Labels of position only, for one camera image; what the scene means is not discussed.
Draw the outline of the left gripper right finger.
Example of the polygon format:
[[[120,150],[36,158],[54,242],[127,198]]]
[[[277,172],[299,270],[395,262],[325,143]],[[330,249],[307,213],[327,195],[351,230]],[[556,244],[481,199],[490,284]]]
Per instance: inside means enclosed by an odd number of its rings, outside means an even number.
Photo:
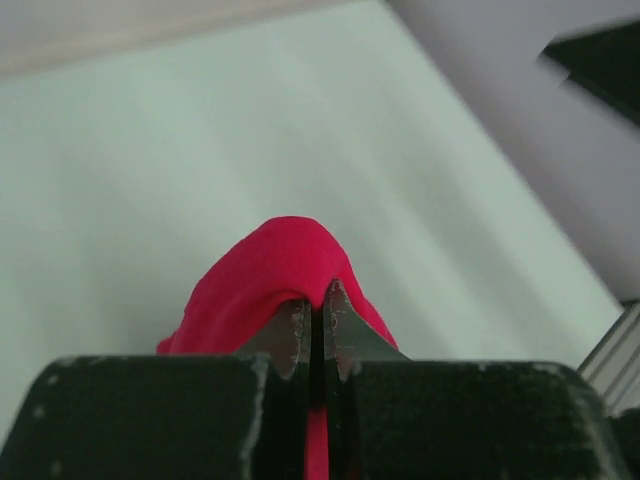
[[[629,479],[616,432],[579,374],[541,361],[418,361],[333,281],[323,306],[333,479]]]

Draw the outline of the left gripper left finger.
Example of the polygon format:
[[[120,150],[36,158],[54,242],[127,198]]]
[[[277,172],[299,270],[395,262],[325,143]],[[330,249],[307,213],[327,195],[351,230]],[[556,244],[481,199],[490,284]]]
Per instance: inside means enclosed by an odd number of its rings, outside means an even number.
[[[284,303],[226,355],[77,356],[36,378],[13,479],[300,479],[311,308]]]

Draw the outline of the red t shirt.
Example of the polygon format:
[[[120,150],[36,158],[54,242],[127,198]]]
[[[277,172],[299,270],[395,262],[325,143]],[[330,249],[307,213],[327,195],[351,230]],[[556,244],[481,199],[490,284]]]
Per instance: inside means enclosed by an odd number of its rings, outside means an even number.
[[[323,306],[333,281],[343,284],[355,311],[396,350],[397,344],[364,296],[339,242],[316,220],[285,216],[266,221],[219,259],[195,286],[179,328],[159,355],[226,355],[241,348],[288,301],[311,308],[311,356],[300,479],[333,479],[324,373]]]

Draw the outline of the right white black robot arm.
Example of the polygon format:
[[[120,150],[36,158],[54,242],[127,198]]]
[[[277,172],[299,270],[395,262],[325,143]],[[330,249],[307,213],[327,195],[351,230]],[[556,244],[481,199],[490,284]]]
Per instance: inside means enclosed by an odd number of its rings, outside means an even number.
[[[541,55],[568,80],[634,125],[639,124],[639,19],[557,37]]]

